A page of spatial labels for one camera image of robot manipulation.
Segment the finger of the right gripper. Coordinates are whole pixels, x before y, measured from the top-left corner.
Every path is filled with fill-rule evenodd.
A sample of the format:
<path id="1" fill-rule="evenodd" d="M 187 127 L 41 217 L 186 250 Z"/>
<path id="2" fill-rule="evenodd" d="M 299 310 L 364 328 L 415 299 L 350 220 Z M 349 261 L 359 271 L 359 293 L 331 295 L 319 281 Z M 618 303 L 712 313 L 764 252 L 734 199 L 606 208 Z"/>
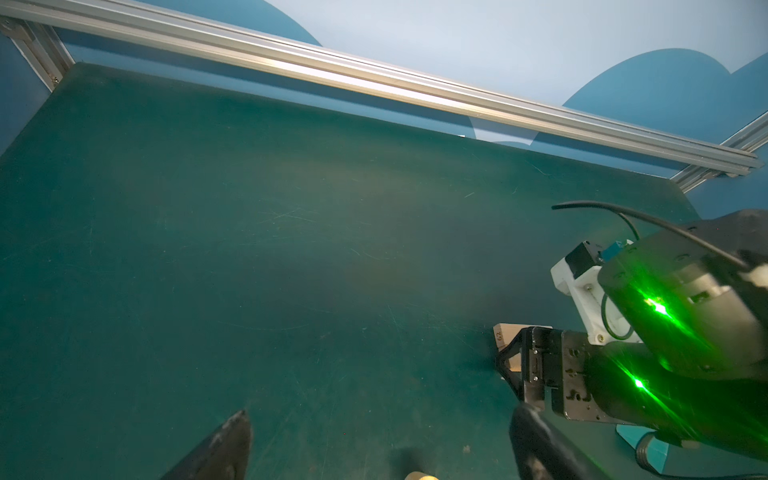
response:
<path id="1" fill-rule="evenodd" d="M 524 398 L 522 350 L 525 330 L 521 329 L 495 356 L 495 368 L 518 399 Z"/>

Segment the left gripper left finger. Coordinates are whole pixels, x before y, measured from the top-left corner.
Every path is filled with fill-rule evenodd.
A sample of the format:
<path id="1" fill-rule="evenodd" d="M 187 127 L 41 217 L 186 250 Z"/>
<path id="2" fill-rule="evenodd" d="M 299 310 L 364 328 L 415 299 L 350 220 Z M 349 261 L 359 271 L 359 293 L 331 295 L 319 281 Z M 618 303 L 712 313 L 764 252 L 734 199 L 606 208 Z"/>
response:
<path id="1" fill-rule="evenodd" d="M 240 410 L 174 465 L 162 480 L 243 480 L 246 478 L 253 431 L 248 413 Z"/>

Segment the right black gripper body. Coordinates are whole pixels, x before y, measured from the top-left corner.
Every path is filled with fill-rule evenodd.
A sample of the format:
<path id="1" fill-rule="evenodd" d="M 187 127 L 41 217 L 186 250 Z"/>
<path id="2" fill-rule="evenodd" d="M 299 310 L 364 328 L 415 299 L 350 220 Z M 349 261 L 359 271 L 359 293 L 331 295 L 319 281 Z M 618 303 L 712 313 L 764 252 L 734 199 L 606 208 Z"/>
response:
<path id="1" fill-rule="evenodd" d="M 520 332 L 518 399 L 568 420 L 604 420 L 586 386 L 586 362 L 595 350 L 583 332 L 527 327 Z"/>

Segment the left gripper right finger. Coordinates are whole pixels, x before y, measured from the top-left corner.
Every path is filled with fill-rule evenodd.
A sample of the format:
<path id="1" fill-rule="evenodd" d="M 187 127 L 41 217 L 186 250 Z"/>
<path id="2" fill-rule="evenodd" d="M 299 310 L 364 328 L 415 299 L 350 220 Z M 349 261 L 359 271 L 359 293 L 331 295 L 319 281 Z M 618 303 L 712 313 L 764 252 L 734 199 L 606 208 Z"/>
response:
<path id="1" fill-rule="evenodd" d="M 610 476 L 526 403 L 516 406 L 509 428 L 521 479 L 609 479 Z"/>

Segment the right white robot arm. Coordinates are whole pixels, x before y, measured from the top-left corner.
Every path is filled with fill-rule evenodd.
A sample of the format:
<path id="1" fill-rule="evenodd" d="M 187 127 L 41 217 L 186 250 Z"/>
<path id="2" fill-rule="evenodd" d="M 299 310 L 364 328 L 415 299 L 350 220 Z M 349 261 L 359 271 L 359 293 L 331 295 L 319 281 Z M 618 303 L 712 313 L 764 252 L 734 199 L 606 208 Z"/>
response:
<path id="1" fill-rule="evenodd" d="M 495 366 L 523 404 L 568 420 L 641 427 L 654 439 L 767 456 L 767 214 L 657 226 L 609 247 L 583 242 L 551 270 L 582 331 L 500 324 Z"/>

